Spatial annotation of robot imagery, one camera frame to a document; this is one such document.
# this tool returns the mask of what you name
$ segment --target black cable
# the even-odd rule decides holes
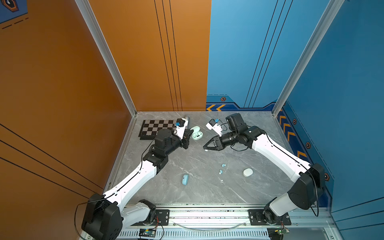
[[[225,125],[225,124],[228,124],[227,122],[226,122],[226,123],[223,123],[220,119],[219,119],[219,121],[222,123],[220,126],[223,126],[223,125]]]
[[[120,191],[120,189],[122,189],[129,181],[131,181],[139,172],[140,172],[140,170],[141,170],[141,168],[143,167],[143,154],[146,152],[146,150],[149,148],[149,146],[152,144],[152,142],[154,141],[155,139],[153,139],[152,141],[151,141],[151,143],[148,145],[148,147],[144,150],[144,152],[141,154],[141,165],[140,165],[140,169],[136,172],[136,174],[135,175],[133,175],[133,177],[131,177],[126,183],[124,183],[124,185],[123,186],[121,186],[117,191],[115,191],[115,192],[118,192],[118,191]],[[81,235],[80,235],[80,233],[77,231],[77,228],[76,228],[76,213],[77,213],[77,208],[80,206],[80,205],[82,205],[82,204],[87,204],[87,203],[91,203],[91,202],[98,202],[98,201],[102,201],[102,200],[105,200],[105,199],[107,199],[107,198],[109,198],[109,197],[112,197],[114,194],[115,194],[115,192],[114,193],[112,193],[111,195],[109,195],[108,197],[106,197],[106,198],[103,198],[103,199],[99,199],[99,200],[95,200],[95,201],[88,201],[88,202],[82,202],[82,203],[80,203],[80,204],[78,204],[77,206],[76,206],[76,210],[74,211],[74,219],[73,219],[73,223],[74,223],[74,229],[76,230],[76,233],[77,233],[77,235],[81,238],[81,239],[83,239],[83,240],[87,240],[87,239],[84,239]]]
[[[288,157],[292,158],[295,162],[297,162],[298,164],[300,164],[310,175],[311,175],[311,178],[313,180],[313,183],[314,183],[314,188],[316,190],[316,207],[317,207],[317,215],[314,213],[314,210],[312,209],[312,206],[310,206],[310,208],[312,209],[313,211],[313,214],[318,217],[319,216],[319,203],[317,202],[319,197],[318,197],[318,193],[317,193],[317,186],[316,186],[316,181],[314,180],[314,177],[312,175],[312,173],[306,168],[304,167],[300,162],[298,162],[296,159],[294,159],[293,157],[291,157],[290,155],[288,155],[286,152],[284,152],[283,150],[281,150],[280,148],[278,148],[275,144],[272,143],[272,141],[269,139],[269,136],[267,133],[265,133],[266,137],[268,138],[269,142],[274,145],[277,149],[279,149],[280,151],[282,151],[285,155],[287,155]]]
[[[124,183],[124,185],[121,186],[121,187],[117,190],[117,192],[120,191],[120,189],[122,189],[125,185],[127,185],[127,183],[128,183],[129,181],[131,181],[131,179],[134,178],[134,177],[140,172],[141,168],[143,167],[143,155],[144,155],[144,153],[146,152],[146,150],[149,148],[149,146],[152,144],[152,142],[153,142],[154,140],[155,140],[155,139],[153,139],[153,140],[151,141],[151,143],[148,145],[148,147],[147,147],[147,148],[144,150],[144,152],[141,154],[141,165],[140,165],[140,169],[137,171],[137,173],[136,173],[135,175],[133,175],[133,177],[131,177],[126,183]]]
[[[164,237],[164,227],[163,227],[163,225],[161,225],[161,223],[159,223],[159,224],[160,224],[161,228],[163,229],[163,235],[161,235],[161,238],[159,239],[159,240],[161,240]]]
[[[79,231],[77,230],[77,228],[76,228],[76,213],[77,213],[77,208],[78,208],[80,205],[83,205],[83,204],[87,204],[87,203],[91,203],[91,202],[102,201],[102,200],[104,200],[104,199],[107,199],[107,198],[109,198],[109,197],[112,197],[113,195],[114,195],[114,193],[111,194],[111,195],[109,195],[109,196],[106,197],[106,198],[99,199],[99,200],[95,200],[95,201],[82,202],[82,203],[80,203],[80,204],[78,204],[78,205],[76,206],[76,209],[75,209],[75,211],[74,211],[73,223],[74,223],[74,229],[75,229],[77,235],[78,235],[81,239],[83,239],[83,240],[88,240],[88,239],[83,238],[83,237],[80,235],[80,233],[79,233]]]
[[[232,148],[233,150],[237,151],[237,152],[245,151],[245,150],[248,149],[248,147],[247,147],[246,149],[243,149],[243,150],[236,150],[236,149],[234,149],[232,146],[234,146],[234,145],[231,145],[231,148]]]

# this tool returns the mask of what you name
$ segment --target metal bracket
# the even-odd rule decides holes
[[[137,222],[135,224],[132,224],[132,226],[156,226],[157,225],[157,219],[156,219],[157,217],[159,218],[159,223],[162,226],[168,226],[168,222],[169,222],[169,210],[168,209],[160,209],[160,210],[156,209],[155,220],[150,225],[144,225],[143,222]]]
[[[249,216],[249,220],[250,220],[252,226],[269,225],[265,221],[263,211],[264,211],[264,209],[249,209],[248,210],[248,216]],[[292,224],[288,213],[284,214],[281,217],[281,221],[283,222],[284,225],[287,225],[287,226]]]

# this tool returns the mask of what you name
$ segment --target checkered pattern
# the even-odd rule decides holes
[[[176,120],[144,120],[139,133],[140,139],[154,139],[160,129],[175,128]]]

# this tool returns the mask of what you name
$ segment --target marble table surface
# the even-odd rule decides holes
[[[204,151],[203,145],[217,135],[209,131],[206,124],[211,119],[225,117],[235,112],[138,112],[133,133],[124,158],[118,168],[114,184],[123,180],[140,163],[141,154],[151,142],[140,140],[138,135],[143,120],[172,120],[190,116],[189,127],[200,126],[203,137],[191,139],[189,148],[178,148],[169,155],[169,162],[154,178],[149,180],[132,197],[136,203],[146,199],[154,204],[174,203],[250,203],[266,204],[291,188],[293,182],[276,165],[260,153],[247,149],[236,152],[227,147],[222,151]],[[271,112],[240,112],[250,126],[258,126],[278,144],[285,147]],[[243,149],[237,143],[235,149]],[[246,168],[253,169],[249,177],[243,176]],[[182,177],[189,174],[187,185],[182,185]]]

